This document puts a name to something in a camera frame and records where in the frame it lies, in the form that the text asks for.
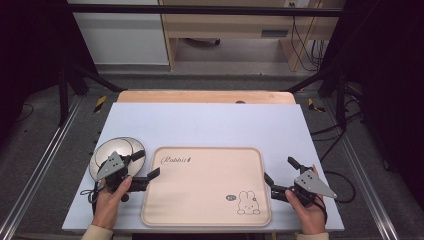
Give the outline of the beige tray with rabbit print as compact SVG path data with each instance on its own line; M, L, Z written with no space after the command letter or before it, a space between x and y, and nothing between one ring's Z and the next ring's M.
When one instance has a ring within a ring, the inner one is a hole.
M160 175L145 192L148 226L265 226L271 210L260 152L236 147L161 147Z

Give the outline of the black curtain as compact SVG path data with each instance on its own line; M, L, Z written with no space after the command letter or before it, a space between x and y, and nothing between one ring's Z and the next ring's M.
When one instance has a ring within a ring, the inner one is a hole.
M362 87L381 153L424 208L424 0L346 0L325 54Z
M96 71L67 0L0 0L0 142L24 101L59 83L65 61Z

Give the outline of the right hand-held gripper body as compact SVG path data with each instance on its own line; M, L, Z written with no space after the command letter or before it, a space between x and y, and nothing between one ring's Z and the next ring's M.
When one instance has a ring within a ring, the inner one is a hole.
M335 199L337 194L324 183L311 167L301 168L301 174L294 179L293 185L289 187L279 186L271 181L271 198L287 202L285 192L290 190L301 202L303 206L308 206L315 202L318 195Z

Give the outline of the person's left hand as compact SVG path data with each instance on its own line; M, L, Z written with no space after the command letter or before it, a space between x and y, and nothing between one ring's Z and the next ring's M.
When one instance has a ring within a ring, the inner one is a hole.
M110 193L106 189L99 192L92 225L108 230L113 229L117 221L121 198L128 192L131 183L132 177L128 176L123 180L115 192Z

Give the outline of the grey round plate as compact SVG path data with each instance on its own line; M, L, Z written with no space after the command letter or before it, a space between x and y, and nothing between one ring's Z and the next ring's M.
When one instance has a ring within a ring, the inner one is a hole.
M90 173L97 178L98 172L103 172L102 165L106 165L106 173L119 170L124 166L123 158L132 155L134 148L128 138L114 138L100 145L90 160Z
M123 170L123 175L134 176L146 160L145 148L136 139L118 137L106 141L94 152L89 163L89 172L95 181L100 181Z

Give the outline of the black metal stand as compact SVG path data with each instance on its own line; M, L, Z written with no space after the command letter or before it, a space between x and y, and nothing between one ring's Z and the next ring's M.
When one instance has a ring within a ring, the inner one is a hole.
M125 88L116 86L109 81L102 78L98 73L88 70L76 63L65 62L61 65L58 71L58 86L59 86L59 103L60 103L60 120L59 126L63 126L69 117L69 103L68 103L68 86L71 86L76 95L86 95L88 93L88 86L84 79L88 78L108 90L120 93L125 91Z
M286 92L296 93L318 80L322 80L322 84L318 89L318 95L321 98L327 98L333 91L336 91L336 121L341 129L345 131L347 125L344 107L346 77L340 67L322 68L318 73L315 73L306 80L289 87L286 89Z

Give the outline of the white cabinet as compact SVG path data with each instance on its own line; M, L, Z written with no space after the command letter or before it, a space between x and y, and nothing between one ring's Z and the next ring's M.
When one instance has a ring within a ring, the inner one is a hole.
M96 65L167 65L159 14L75 13Z

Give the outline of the yellow black tape marker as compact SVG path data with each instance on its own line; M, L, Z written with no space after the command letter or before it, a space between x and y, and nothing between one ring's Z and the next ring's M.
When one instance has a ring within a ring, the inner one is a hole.
M308 99L308 109L317 112L326 112L325 108L317 107L312 99Z
M98 99L98 101L97 101L97 103L96 103L96 105L95 105L95 108L94 108L94 110L93 110L93 112L94 112L94 113L98 113L98 112L100 112L100 110L101 110L101 108L102 108L103 104L104 104L104 103L105 103L105 101L106 101L106 98L107 98L107 96L101 96L101 97L99 97L99 99Z

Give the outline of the black horizontal frame bar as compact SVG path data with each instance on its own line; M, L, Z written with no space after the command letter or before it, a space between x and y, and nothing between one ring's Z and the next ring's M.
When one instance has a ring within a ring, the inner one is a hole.
M78 13L123 13L123 14L197 14L197 15L252 15L252 16L302 16L339 17L340 9L271 8L239 6L189 6L189 5L111 5L111 4L67 4L66 8Z

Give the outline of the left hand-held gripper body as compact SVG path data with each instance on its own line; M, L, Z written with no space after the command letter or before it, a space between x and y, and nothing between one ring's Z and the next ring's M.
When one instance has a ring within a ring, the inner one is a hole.
M114 151L100 165L97 174L96 193L104 188L114 193L126 177L134 177L141 170L144 160L144 151L136 151L131 155L120 155Z

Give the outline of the light wooden desk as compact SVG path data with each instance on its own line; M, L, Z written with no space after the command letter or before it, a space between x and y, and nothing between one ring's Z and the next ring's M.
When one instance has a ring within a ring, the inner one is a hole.
M158 0L162 6L248 6L272 8L343 9L346 0ZM336 17L164 14L169 59L176 41L194 39L277 39L292 71L305 64L307 45L331 39Z

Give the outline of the person's right hand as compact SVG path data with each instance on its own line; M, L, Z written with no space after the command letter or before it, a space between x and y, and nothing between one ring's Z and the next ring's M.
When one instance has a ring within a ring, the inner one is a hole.
M301 204L300 200L292 191L286 190L285 196L299 218L301 231L297 234L318 234L327 232L325 228L326 216L323 211L325 206L321 195L317 195L315 202L307 207Z

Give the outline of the aluminium floor rail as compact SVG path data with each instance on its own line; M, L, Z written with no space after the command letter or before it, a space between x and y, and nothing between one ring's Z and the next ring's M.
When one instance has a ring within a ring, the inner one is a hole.
M372 216L374 225L377 227L382 240L399 240L399 235L373 186L371 179L366 173L361 161L355 151L349 135L343 131L336 121L335 104L329 100L323 101L330 120L335 125L335 131L339 134L339 139L334 145L339 144L343 150L343 154L337 158L337 162L345 161L349 165L349 169L353 174L354 187L357 195L361 195L366 204L366 209Z
M11 240L15 234L16 229L18 228L24 214L26 213L31 201L33 200L35 193L37 192L47 170L51 165L51 162L53 161L58 149L60 148L73 120L75 119L82 101L82 96L75 96L73 98L72 103L68 109L68 116L57 128L46 150L36 165L35 170L22 190L18 200L15 202L6 220L1 224L0 240Z

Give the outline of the dark object under desk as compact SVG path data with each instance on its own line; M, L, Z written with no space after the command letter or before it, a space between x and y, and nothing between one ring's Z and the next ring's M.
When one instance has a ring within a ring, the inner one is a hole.
M221 43L221 39L194 39L185 38L185 42L191 46L197 47L213 47L218 46Z

